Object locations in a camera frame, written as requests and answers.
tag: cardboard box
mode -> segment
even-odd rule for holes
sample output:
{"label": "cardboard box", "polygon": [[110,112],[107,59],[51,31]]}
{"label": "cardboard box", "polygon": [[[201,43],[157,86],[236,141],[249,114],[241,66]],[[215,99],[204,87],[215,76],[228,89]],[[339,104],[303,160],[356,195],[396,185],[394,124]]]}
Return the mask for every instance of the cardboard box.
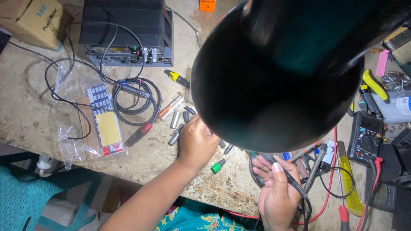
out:
{"label": "cardboard box", "polygon": [[214,12],[216,0],[200,0],[200,10]]}
{"label": "cardboard box", "polygon": [[59,51],[72,21],[57,0],[0,0],[0,26],[34,46]]}

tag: pink object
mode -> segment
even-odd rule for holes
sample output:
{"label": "pink object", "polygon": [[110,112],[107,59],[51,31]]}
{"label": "pink object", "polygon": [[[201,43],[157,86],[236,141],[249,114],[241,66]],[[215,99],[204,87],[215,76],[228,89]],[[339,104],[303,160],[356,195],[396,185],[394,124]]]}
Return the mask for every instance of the pink object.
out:
{"label": "pink object", "polygon": [[389,52],[390,52],[389,50],[384,50],[380,52],[380,57],[378,58],[378,64],[377,64],[377,71],[375,72],[376,75],[384,76]]}

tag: orange label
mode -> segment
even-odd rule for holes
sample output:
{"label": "orange label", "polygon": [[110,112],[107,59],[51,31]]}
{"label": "orange label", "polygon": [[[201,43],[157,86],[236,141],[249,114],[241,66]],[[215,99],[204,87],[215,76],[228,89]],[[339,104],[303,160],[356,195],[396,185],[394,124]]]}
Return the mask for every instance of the orange label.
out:
{"label": "orange label", "polygon": [[215,0],[200,0],[200,10],[214,12]]}

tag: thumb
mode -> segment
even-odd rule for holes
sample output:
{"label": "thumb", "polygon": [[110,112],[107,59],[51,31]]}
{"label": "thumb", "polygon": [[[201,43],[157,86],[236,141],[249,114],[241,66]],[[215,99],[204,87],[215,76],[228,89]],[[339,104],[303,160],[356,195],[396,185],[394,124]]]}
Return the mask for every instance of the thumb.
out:
{"label": "thumb", "polygon": [[288,180],[280,163],[272,165],[273,187],[272,193],[279,199],[288,198]]}

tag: workbench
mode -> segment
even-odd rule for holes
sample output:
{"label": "workbench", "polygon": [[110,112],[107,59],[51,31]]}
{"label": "workbench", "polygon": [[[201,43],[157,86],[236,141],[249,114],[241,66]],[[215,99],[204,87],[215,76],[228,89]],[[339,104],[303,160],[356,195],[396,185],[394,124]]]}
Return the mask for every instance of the workbench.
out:
{"label": "workbench", "polygon": [[[81,20],[83,6],[81,0],[61,2],[75,17],[74,21]],[[239,2],[239,0],[219,1],[216,5],[216,12],[210,13],[200,12],[198,10],[198,1],[166,1],[167,5],[198,28],[203,40],[206,40],[207,35],[218,21]],[[174,17],[174,26],[175,65],[170,69],[190,79],[191,67],[198,52],[196,36],[191,28],[178,17]],[[75,44],[77,44],[78,36],[79,26],[73,26],[72,38]],[[15,39],[11,41],[44,54],[53,60],[67,58],[72,55],[67,40],[60,52],[30,46]],[[79,52],[77,58],[86,60],[81,52]],[[371,62],[376,63],[375,57],[372,58]],[[57,141],[57,129],[63,120],[69,118],[77,118],[78,120],[78,112],[68,104],[58,107],[53,105],[51,94],[44,81],[44,70],[48,65],[49,61],[42,57],[10,44],[6,46],[0,55],[0,142],[62,160]],[[85,75],[95,74],[90,69],[81,68],[84,69]],[[110,77],[116,80],[135,77],[139,70],[140,68],[137,67],[106,68],[106,72]],[[178,96],[179,91],[185,92],[182,86],[166,76],[164,70],[165,68],[145,67],[141,76],[150,79],[160,88],[163,98],[162,109]],[[49,71],[48,78],[52,84],[55,83],[56,73],[55,68],[51,68]],[[132,103],[133,98],[131,95],[120,93],[119,101],[124,102],[124,106],[126,106]],[[185,105],[183,104],[178,111],[182,112]],[[149,118],[151,114],[152,106],[146,112],[127,117],[127,119],[137,122],[143,121]],[[160,174],[177,158],[178,146],[168,145],[170,133],[173,131],[170,128],[170,122],[171,118],[168,118],[164,122],[155,123],[148,135],[129,148],[128,156],[119,153],[109,157],[93,159],[89,162],[76,163],[76,165],[138,184],[145,184]],[[78,125],[79,121],[73,120],[73,123]],[[348,147],[351,124],[352,118],[346,115],[337,126],[338,140],[343,141],[345,147]],[[120,129],[123,139],[127,139],[137,128],[120,122]],[[328,138],[333,139],[332,131]],[[220,147],[217,148],[213,158],[185,188],[182,196],[244,215],[258,216],[260,188],[251,178],[248,155],[239,148],[234,148],[227,155],[223,155],[223,151]],[[226,164],[215,175],[210,167],[222,158],[226,159]],[[365,167],[353,163],[351,163],[351,167],[356,180],[357,191],[359,197],[361,197],[364,194]],[[324,175],[323,178],[327,184],[329,174]],[[339,194],[337,172],[334,174],[334,184],[331,190]],[[321,210],[326,198],[326,191],[319,179],[315,180],[309,192],[309,198],[313,205],[314,216]],[[339,205],[339,199],[330,197],[325,212],[310,224],[309,229],[339,230]],[[359,219],[351,214],[349,219],[350,227],[354,229]],[[392,215],[374,209],[370,220],[372,222],[370,230],[390,230]]]}

